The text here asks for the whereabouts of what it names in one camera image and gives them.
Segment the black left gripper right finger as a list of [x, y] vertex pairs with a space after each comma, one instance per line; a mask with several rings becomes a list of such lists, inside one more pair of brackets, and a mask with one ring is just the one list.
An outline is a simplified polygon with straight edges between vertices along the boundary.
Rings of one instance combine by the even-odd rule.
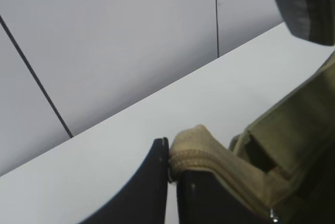
[[179, 223], [269, 223], [232, 196], [211, 172], [185, 171], [177, 180]]

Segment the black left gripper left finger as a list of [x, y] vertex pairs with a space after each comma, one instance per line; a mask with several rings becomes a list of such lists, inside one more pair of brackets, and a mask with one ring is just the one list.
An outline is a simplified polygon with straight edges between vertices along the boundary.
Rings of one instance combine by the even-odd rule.
[[155, 139], [131, 179], [83, 223], [164, 223], [168, 167], [168, 139]]

